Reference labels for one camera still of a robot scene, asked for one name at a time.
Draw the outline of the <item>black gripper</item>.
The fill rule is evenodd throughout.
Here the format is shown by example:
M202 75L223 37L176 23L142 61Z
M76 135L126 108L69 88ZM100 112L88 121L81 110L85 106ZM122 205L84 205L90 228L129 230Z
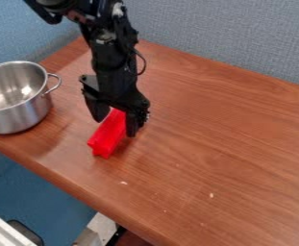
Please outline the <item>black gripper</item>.
M114 61L92 60L93 74L82 74L82 97L93 120L100 123L110 108L125 112L125 134L133 137L149 117L149 99L137 89L137 62L130 57Z

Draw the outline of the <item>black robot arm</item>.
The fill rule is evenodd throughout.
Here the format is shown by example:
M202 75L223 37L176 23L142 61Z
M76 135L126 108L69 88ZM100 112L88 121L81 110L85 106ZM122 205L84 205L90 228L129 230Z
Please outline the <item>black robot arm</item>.
M122 0L22 0L49 24L69 19L78 25L90 50L93 73L81 75L82 98L94 121L112 109L124 112L125 134L132 137L149 116L149 99L137 89L146 60L136 50L137 31L130 26Z

